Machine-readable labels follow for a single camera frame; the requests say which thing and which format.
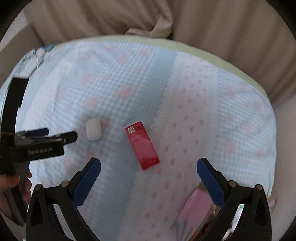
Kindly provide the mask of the cardboard organizer box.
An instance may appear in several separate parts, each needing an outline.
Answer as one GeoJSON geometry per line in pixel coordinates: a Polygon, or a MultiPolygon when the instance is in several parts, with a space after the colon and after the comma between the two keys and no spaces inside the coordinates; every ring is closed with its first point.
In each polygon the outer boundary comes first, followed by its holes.
{"type": "MultiPolygon", "coordinates": [[[[267,197],[267,202],[271,214],[276,201],[267,197]]],[[[231,235],[233,235],[241,217],[243,208],[243,204],[238,206],[234,220],[222,240],[228,240],[231,235]]],[[[205,185],[202,182],[199,188],[188,197],[175,221],[174,226],[177,231],[178,240],[199,240],[199,238],[212,224],[220,209],[220,207],[213,203],[205,185]]]]}

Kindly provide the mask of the beige sofa cushion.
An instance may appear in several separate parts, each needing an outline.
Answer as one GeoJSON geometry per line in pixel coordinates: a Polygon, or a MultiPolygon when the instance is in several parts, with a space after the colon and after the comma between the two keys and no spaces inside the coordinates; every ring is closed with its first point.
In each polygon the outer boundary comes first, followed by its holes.
{"type": "Polygon", "coordinates": [[[1,35],[22,11],[46,44],[124,34],[170,39],[240,68],[274,104],[295,94],[295,1],[1,1],[1,35]]]}

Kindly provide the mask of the white earbuds case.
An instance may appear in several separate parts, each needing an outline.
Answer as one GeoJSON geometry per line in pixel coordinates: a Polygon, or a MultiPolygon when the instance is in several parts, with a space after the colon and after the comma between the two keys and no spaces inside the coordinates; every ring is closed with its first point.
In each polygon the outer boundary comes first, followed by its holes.
{"type": "Polygon", "coordinates": [[[102,127],[100,119],[91,119],[86,123],[86,136],[89,141],[98,141],[102,137],[102,127]]]}

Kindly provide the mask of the red carton box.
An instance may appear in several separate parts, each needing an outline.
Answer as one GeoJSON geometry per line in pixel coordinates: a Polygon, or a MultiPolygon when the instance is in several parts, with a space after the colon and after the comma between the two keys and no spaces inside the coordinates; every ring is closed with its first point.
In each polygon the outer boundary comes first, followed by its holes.
{"type": "Polygon", "coordinates": [[[143,171],[160,163],[154,146],[141,121],[126,126],[125,132],[143,171]]]}

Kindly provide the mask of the checked blue pink blanket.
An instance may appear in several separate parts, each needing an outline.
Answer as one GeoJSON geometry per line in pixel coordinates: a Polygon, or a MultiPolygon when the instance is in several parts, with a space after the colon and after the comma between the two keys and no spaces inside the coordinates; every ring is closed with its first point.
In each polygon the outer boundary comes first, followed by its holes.
{"type": "Polygon", "coordinates": [[[79,211],[100,240],[178,240],[174,226],[198,188],[205,157],[227,179],[271,195],[276,121],[263,88],[231,64],[123,40],[79,41],[27,52],[13,77],[29,83],[17,130],[76,131],[62,157],[32,162],[32,184],[54,186],[91,157],[102,170],[79,211]],[[100,119],[89,141],[86,123],[100,119]],[[125,132],[141,121],[160,163],[142,170],[125,132]]]}

